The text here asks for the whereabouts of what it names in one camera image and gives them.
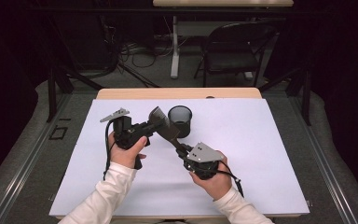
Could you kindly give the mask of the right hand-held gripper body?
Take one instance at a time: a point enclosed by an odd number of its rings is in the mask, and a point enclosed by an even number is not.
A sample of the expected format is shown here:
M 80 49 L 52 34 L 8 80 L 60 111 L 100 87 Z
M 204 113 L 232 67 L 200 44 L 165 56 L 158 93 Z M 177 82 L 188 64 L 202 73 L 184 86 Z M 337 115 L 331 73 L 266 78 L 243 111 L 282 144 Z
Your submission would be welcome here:
M 223 157 L 220 152 L 199 142 L 191 152 L 188 152 L 187 159 L 183 160 L 184 167 L 199 179 L 207 180 L 217 173 L 219 162 Z

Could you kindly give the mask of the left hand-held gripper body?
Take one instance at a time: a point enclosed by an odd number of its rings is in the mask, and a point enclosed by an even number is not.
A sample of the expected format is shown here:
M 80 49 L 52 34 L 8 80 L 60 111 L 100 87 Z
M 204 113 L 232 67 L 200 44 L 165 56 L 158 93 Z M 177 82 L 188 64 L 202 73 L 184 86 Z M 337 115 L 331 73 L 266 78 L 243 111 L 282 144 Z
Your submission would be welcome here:
M 101 122 L 108 122 L 107 127 L 113 125 L 116 144 L 123 149 L 131 148 L 141 137 L 141 123 L 131 123 L 130 111 L 120 108 L 111 115 L 101 119 Z

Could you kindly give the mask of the black mesh pen holder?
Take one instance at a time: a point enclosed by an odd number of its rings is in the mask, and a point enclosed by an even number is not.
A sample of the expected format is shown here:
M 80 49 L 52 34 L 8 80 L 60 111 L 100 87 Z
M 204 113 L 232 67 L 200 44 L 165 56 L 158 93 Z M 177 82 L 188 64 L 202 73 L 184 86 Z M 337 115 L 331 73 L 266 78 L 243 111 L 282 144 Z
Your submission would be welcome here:
M 169 111 L 170 121 L 178 128 L 179 138 L 185 138 L 190 134 L 192 111 L 184 105 L 177 105 Z

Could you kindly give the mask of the person's left hand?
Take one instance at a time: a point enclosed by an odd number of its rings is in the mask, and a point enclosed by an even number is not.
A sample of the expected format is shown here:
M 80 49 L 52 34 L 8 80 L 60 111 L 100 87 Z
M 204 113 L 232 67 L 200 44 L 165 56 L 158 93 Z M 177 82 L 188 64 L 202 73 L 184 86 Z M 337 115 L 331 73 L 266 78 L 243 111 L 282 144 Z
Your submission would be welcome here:
M 146 155 L 142 153 L 142 150 L 147 143 L 147 138 L 145 136 L 141 137 L 130 149 L 122 149 L 117 146 L 114 132 L 111 132 L 108 135 L 108 143 L 111 162 L 115 162 L 128 168 L 133 168 L 135 166 L 136 158 L 146 158 Z

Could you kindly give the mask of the person's right hand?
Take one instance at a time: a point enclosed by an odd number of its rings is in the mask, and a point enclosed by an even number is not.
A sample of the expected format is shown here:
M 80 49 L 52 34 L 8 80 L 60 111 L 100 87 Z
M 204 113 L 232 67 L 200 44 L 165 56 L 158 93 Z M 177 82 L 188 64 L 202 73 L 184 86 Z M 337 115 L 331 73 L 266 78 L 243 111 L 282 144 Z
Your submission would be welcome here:
M 218 174 L 207 180 L 199 179 L 197 175 L 189 173 L 193 182 L 203 188 L 214 201 L 225 196 L 232 187 L 231 177 L 227 174 L 228 168 L 226 156 L 219 162 L 218 170 Z

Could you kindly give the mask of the light wooden table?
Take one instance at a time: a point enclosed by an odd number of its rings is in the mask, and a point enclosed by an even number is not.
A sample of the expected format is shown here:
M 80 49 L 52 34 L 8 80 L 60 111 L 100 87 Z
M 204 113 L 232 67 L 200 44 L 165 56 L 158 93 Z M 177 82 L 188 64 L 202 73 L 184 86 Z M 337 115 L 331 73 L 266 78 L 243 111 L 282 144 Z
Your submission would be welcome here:
M 49 211 L 63 217 L 80 204 L 103 178 L 106 161 L 104 118 L 120 108 L 133 122 L 146 121 L 160 107 L 185 105 L 193 113 L 184 143 L 221 150 L 244 195 L 268 217 L 308 213 L 305 197 L 282 143 L 269 105 L 255 88 L 105 89 L 92 102 L 72 157 Z M 158 134 L 115 218 L 219 217 L 211 198 L 191 178 L 174 148 Z

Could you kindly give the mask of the white desk leg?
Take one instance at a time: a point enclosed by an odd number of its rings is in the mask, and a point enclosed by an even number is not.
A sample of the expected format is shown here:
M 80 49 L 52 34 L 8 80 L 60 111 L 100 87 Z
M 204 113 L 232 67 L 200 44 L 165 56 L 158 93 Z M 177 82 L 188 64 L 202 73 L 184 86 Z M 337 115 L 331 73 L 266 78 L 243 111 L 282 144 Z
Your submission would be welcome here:
M 179 76 L 179 48 L 178 48 L 178 28 L 177 18 L 172 18 L 172 68 L 171 78 L 177 79 Z

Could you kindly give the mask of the black folding chair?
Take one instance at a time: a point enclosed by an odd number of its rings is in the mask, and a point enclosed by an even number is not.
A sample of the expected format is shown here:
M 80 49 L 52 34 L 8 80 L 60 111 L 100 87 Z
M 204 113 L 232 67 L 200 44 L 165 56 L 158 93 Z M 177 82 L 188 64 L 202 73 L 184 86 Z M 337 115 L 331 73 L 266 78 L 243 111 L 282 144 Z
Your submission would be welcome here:
M 214 29 L 201 44 L 201 60 L 194 74 L 202 72 L 203 86 L 207 75 L 254 73 L 258 80 L 269 41 L 278 33 L 271 23 L 234 22 Z

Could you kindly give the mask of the black horizontal crossbar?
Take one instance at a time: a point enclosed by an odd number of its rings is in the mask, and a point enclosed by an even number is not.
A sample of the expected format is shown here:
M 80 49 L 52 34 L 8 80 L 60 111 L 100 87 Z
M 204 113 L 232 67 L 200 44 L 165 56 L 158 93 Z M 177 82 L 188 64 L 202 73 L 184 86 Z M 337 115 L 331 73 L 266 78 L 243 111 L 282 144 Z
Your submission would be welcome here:
M 250 9 L 250 8 L 58 8 L 58 7 L 28 7 L 28 11 L 45 13 L 97 13 L 97 14 L 146 14 L 146 15 L 212 15 L 235 14 L 246 15 L 298 15 L 305 11 L 284 9 Z

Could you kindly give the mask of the beige background desk top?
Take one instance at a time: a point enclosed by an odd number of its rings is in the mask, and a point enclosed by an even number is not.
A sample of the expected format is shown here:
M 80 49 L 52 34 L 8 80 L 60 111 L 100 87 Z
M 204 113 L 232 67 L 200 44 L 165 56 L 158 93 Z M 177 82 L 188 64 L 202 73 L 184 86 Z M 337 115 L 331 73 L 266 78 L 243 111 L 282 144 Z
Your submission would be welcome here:
M 153 0 L 155 7 L 291 7 L 294 0 Z

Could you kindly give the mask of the black metal stand frame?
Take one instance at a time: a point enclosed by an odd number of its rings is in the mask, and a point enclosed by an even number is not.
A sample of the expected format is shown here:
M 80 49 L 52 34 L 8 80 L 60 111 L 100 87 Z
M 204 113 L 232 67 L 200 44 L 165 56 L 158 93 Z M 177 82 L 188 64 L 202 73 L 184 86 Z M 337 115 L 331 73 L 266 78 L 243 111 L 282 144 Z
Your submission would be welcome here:
M 282 76 L 272 79 L 258 89 L 260 92 L 267 91 L 287 78 L 290 78 L 290 81 L 285 90 L 286 95 L 297 96 L 299 91 L 302 91 L 301 116 L 306 124 L 310 126 L 311 72 L 308 68 L 296 67 Z
M 48 75 L 48 119 L 51 122 L 58 112 L 56 86 L 59 86 L 64 94 L 70 94 L 74 91 L 74 86 L 70 78 L 77 79 L 84 84 L 92 87 L 94 90 L 101 90 L 102 85 L 88 79 L 87 77 L 79 74 L 77 71 L 70 69 L 67 66 L 52 67 Z

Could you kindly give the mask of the metal floor rail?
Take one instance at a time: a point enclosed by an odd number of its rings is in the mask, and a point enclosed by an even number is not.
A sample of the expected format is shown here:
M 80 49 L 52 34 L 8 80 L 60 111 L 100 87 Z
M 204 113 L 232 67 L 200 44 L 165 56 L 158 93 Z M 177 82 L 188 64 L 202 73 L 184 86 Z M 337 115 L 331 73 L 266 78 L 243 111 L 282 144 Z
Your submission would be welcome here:
M 62 94 L 57 102 L 55 115 L 50 121 L 47 121 L 48 99 L 45 96 L 45 93 L 39 94 L 33 116 L 0 166 L 0 224 L 3 223 L 34 169 L 34 165 L 48 141 L 48 135 L 54 129 L 58 115 L 71 99 L 71 94 Z
M 317 140 L 317 137 L 312 128 L 303 119 L 301 112 L 301 104 L 297 98 L 290 97 L 289 102 L 295 111 L 300 126 L 305 131 L 307 138 L 310 140 L 311 150 L 317 166 L 324 179 L 324 183 L 328 188 L 329 194 L 339 212 L 343 224 L 358 224 L 358 221 L 351 210 L 342 187 L 338 184 L 336 176 L 330 167 L 327 158 L 324 155 L 323 149 Z

